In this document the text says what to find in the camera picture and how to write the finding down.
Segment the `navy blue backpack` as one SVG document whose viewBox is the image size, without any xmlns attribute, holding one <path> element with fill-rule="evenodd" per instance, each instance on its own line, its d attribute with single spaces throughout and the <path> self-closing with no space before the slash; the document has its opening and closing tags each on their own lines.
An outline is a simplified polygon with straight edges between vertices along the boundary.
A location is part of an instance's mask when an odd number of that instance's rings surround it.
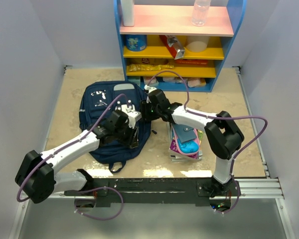
<svg viewBox="0 0 299 239">
<path fill-rule="evenodd" d="M 126 81 L 95 82 L 85 89 L 79 109 L 79 127 L 82 131 L 91 129 L 101 137 L 99 148 L 90 154 L 98 162 L 107 164 L 113 174 L 120 172 L 120 169 L 113 170 L 115 163 L 125 166 L 128 160 L 140 154 L 150 137 L 151 123 L 142 119 L 137 122 L 139 145 L 137 148 L 127 148 L 116 141 L 108 120 L 129 120 L 126 113 L 115 109 L 117 101 L 126 104 L 131 100 L 136 110 L 140 111 L 140 103 L 146 98 L 146 93 L 137 84 Z"/>
</svg>

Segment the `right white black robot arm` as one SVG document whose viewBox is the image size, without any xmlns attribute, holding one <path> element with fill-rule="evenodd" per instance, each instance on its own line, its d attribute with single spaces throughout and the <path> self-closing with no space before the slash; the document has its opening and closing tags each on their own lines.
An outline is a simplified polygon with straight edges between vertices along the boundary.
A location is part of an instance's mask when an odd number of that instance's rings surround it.
<svg viewBox="0 0 299 239">
<path fill-rule="evenodd" d="M 162 119 L 172 125 L 182 124 L 204 132 L 216 156 L 216 164 L 213 176 L 202 188 L 211 198 L 225 195 L 234 182 L 234 154 L 244 141 L 244 135 L 228 112 L 208 114 L 181 103 L 170 103 L 164 92 L 155 87 L 145 86 L 145 92 L 148 98 L 141 102 L 144 120 Z"/>
</svg>

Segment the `teal wallet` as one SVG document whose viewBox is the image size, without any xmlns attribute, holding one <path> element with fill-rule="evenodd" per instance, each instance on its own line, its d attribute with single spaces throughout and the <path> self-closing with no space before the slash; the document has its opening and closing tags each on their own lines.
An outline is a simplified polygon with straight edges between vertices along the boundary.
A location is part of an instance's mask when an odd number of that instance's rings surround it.
<svg viewBox="0 0 299 239">
<path fill-rule="evenodd" d="M 181 143 L 195 140 L 197 138 L 197 136 L 194 132 L 194 128 L 192 128 L 192 127 L 189 127 L 184 124 L 173 124 L 172 127 L 175 131 L 175 134 L 176 134 L 178 140 Z"/>
</svg>

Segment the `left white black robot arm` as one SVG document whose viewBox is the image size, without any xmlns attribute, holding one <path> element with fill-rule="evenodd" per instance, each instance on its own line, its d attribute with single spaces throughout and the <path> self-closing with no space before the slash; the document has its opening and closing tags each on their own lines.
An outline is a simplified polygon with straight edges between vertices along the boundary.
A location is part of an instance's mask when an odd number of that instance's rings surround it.
<svg viewBox="0 0 299 239">
<path fill-rule="evenodd" d="M 31 200 L 38 204 L 52 193 L 76 190 L 81 195 L 93 191 L 93 183 L 88 176 L 76 170 L 61 173 L 60 170 L 80 156 L 117 141 L 134 148 L 138 132 L 136 123 L 141 113 L 128 107 L 113 111 L 106 119 L 99 119 L 70 141 L 45 152 L 28 152 L 17 172 L 15 182 L 19 186 L 17 201 Z"/>
</svg>

